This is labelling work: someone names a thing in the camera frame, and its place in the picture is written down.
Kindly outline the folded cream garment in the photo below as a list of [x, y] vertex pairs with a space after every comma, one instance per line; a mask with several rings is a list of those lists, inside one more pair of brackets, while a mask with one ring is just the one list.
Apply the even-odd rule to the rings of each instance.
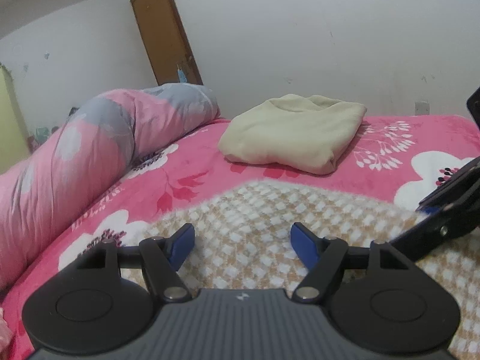
[[231, 163], [280, 164], [328, 175], [352, 142], [367, 107], [321, 95], [287, 94], [236, 116], [218, 149]]

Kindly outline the pink grey floral duvet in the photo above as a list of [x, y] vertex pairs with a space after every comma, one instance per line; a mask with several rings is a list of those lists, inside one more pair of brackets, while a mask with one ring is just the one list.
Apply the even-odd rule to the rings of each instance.
[[221, 114], [202, 85], [114, 89], [87, 101], [29, 158], [1, 174], [1, 288], [134, 162]]

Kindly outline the yellow-green wardrobe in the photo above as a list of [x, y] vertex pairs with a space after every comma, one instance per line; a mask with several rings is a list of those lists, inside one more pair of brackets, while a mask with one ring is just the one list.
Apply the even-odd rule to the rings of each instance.
[[0, 171], [4, 173], [26, 159], [31, 150], [28, 131], [17, 102], [10, 72], [1, 65], [0, 73]]

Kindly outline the white wall socket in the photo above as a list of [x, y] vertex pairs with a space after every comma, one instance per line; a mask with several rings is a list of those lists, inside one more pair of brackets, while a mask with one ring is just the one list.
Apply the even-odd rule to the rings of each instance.
[[431, 112], [430, 104], [427, 101], [417, 101], [414, 105], [415, 116], [427, 116]]

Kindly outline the beige white houndstooth cardigan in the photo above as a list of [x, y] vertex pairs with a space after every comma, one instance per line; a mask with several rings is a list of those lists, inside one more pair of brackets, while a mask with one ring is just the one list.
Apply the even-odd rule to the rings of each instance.
[[[195, 228], [195, 248], [179, 274], [194, 292], [202, 288], [284, 288], [289, 295], [307, 274], [290, 245], [290, 227], [301, 222], [315, 235], [350, 245], [389, 241], [426, 214], [372, 198], [300, 184], [256, 180], [124, 232], [121, 245]], [[419, 261], [457, 300], [462, 325], [451, 344], [460, 359], [479, 359], [479, 229]]]

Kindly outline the brown wooden door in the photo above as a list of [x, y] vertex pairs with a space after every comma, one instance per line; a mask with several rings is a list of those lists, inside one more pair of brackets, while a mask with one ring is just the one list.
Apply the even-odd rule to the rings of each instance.
[[159, 85], [203, 80], [174, 0], [130, 0], [145, 52]]

